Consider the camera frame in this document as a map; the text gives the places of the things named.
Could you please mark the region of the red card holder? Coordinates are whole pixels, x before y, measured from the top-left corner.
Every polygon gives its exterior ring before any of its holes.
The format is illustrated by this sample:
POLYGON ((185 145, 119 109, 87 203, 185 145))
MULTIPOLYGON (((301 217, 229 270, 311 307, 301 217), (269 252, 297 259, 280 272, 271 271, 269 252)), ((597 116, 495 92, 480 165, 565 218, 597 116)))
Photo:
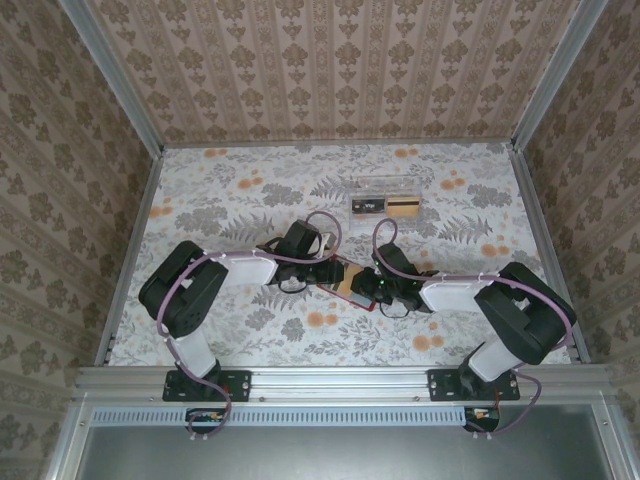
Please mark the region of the red card holder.
MULTIPOLYGON (((351 260, 348 260, 348 259, 346 259, 344 257, 341 257, 341 256, 338 256, 338 255, 334 255, 332 260, 340 260, 340 261, 345 263, 345 266, 348 265, 348 264, 359 265, 357 263, 352 262, 351 260)), ((341 300, 346 301, 347 303, 349 303, 349 304, 351 304, 353 306, 356 306, 358 308, 364 309, 364 310, 366 310, 368 312, 371 312, 374 309, 374 307, 375 307, 375 300, 374 299, 368 298, 366 296, 358 295, 357 293, 355 293, 353 291, 351 292, 351 295, 349 297, 344 297, 342 295, 339 295, 336 292, 336 288, 338 287, 338 285, 339 285, 339 283, 320 284, 318 286, 318 288, 321 289, 322 291, 328 293, 328 294, 331 294, 331 295, 333 295, 333 296, 335 296, 335 297, 337 297, 337 298, 339 298, 341 300)))

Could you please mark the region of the gold credit card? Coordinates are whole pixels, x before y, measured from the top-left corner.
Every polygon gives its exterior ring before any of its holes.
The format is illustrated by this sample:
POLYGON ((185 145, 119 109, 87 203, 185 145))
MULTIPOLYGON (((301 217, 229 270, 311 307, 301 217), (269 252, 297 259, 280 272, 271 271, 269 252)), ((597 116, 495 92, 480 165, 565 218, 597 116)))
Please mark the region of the gold credit card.
POLYGON ((386 213, 390 218, 415 218, 420 213, 420 197, 390 197, 386 201, 386 213))
POLYGON ((344 278, 336 288, 336 292, 344 297, 349 297, 352 292, 354 277, 362 271, 359 265, 348 264, 344 267, 344 278))

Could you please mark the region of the floral table cover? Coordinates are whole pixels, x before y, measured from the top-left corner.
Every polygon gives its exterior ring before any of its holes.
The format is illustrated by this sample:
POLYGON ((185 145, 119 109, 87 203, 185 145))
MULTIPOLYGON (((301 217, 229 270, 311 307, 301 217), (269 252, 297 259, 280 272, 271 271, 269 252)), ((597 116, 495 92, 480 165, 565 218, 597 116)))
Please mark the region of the floral table cover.
MULTIPOLYGON (((168 149, 110 362, 172 359, 139 302, 143 283, 181 241, 245 251, 310 217, 341 230, 340 253, 363 266, 394 238, 420 270, 493 273, 512 261, 543 273, 507 144, 350 145, 168 149), (421 216, 395 235, 349 226, 348 189, 360 176, 407 175, 423 188, 421 216)), ((479 313, 365 311, 310 287, 220 291, 204 325, 225 366, 455 365, 493 331, 479 313)))

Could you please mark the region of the clear plastic box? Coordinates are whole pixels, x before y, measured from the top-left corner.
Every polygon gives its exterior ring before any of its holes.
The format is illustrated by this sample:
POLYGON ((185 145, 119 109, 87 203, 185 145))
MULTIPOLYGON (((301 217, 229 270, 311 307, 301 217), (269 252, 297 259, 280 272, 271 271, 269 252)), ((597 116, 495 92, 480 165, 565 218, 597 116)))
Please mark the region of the clear plastic box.
MULTIPOLYGON (((422 184, 413 176, 360 176, 355 177, 348 189, 348 213, 349 226, 354 231, 371 231, 381 220, 390 218, 386 211, 377 215, 353 215, 351 213, 351 200, 354 198, 384 198, 390 197, 420 197, 421 206, 423 199, 422 184)), ((417 225, 420 213, 415 218, 390 218, 401 228, 412 228, 417 225)))

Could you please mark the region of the grey metal sheet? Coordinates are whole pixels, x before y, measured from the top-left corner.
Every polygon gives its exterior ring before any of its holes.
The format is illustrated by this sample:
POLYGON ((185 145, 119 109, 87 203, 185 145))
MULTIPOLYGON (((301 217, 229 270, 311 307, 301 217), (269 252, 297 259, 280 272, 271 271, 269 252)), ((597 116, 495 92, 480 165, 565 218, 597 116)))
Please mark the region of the grey metal sheet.
POLYGON ((508 433, 461 427, 98 426, 69 412, 46 480, 640 480, 615 407, 536 407, 508 433))

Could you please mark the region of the aluminium mounting rail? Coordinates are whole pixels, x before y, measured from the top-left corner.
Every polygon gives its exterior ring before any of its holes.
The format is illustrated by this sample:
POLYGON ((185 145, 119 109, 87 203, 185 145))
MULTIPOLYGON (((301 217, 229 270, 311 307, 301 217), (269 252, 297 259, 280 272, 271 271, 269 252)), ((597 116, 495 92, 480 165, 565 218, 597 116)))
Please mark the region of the aluminium mounting rail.
MULTIPOLYGON (((94 405, 157 405, 167 373, 165 367, 83 368, 76 379, 72 401, 94 405)), ((250 367, 252 385, 248 404, 307 405, 426 405, 431 403, 427 371, 417 367, 250 367)), ((539 403, 592 404, 614 395, 601 365, 540 365, 520 370, 516 377, 524 405, 542 385, 539 403)))

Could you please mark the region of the aluminium back rail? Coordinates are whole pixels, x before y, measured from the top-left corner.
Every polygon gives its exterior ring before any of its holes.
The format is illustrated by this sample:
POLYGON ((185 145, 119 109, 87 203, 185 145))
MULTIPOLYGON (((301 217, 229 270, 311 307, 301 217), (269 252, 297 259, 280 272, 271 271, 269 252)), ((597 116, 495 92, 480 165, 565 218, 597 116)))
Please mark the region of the aluminium back rail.
POLYGON ((508 137, 463 137, 463 138, 394 138, 394 139, 323 139, 323 140, 272 140, 254 142, 219 142, 219 143, 167 143, 163 146, 167 149, 191 149, 191 148, 259 148, 259 147, 314 147, 314 146, 350 146, 350 145, 431 145, 431 144, 509 144, 513 143, 508 137))

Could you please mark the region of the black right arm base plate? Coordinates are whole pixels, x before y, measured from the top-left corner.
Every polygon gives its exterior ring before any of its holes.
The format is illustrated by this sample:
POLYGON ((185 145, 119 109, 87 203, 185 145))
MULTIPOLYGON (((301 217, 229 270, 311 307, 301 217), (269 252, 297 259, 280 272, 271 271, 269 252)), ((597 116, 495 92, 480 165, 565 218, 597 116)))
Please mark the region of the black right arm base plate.
POLYGON ((521 398, 518 381, 505 372, 491 382, 482 380, 471 370, 438 368, 427 371, 430 399, 446 401, 515 401, 521 398))

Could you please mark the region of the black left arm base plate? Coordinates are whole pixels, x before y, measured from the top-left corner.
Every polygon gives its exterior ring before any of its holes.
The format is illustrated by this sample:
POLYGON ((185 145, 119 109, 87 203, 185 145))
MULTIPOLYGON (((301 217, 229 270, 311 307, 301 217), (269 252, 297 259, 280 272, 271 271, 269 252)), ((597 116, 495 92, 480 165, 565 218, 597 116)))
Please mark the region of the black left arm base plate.
MULTIPOLYGON (((249 370, 214 372, 206 378, 224 390, 232 401, 247 402, 252 385, 249 370)), ((165 377, 162 399, 165 402, 223 402, 223 396, 202 383, 190 379, 181 370, 171 370, 165 377)))

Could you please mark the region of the aluminium side rail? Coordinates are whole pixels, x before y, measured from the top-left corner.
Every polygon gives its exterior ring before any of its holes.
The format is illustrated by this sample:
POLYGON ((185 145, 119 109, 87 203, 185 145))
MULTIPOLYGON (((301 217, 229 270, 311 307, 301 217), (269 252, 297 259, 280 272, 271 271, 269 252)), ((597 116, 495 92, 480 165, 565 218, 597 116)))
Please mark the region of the aluminium side rail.
POLYGON ((96 367, 107 365, 110 360, 115 336, 122 319, 131 280, 135 271, 137 257, 142 244, 144 231, 149 218, 149 213, 152 207, 153 198, 160 179, 164 160, 163 154, 164 152, 161 151, 160 154, 157 155, 151 163, 149 177, 147 179, 139 205, 139 210, 136 215, 135 223, 131 231, 126 255, 124 257, 116 288, 112 296, 109 312, 104 325, 104 330, 94 360, 94 365, 96 367))
POLYGON ((569 306, 573 306, 524 153, 512 147, 509 156, 535 239, 545 281, 569 306))

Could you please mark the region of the aluminium frame post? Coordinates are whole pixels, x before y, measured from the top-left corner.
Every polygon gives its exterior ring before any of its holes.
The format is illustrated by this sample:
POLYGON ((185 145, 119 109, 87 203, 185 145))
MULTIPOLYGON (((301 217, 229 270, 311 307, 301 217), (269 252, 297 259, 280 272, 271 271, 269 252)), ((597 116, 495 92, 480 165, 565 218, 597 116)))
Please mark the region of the aluminium frame post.
POLYGON ((523 151, 530 142, 607 3, 608 0, 580 0, 514 131, 512 144, 516 152, 523 151))
POLYGON ((126 113, 139 139, 153 159, 162 155, 164 142, 147 114, 141 97, 117 59, 104 29, 92 13, 88 0, 59 0, 91 57, 126 113))

